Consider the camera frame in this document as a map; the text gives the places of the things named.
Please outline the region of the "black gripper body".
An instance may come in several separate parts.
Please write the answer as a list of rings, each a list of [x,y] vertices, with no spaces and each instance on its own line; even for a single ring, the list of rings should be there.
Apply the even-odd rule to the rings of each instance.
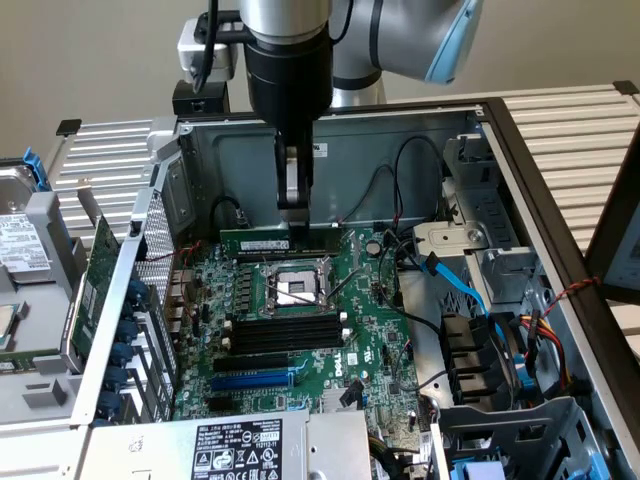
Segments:
[[[309,142],[312,123],[331,104],[332,44],[313,37],[295,44],[244,45],[251,106],[288,145]]]

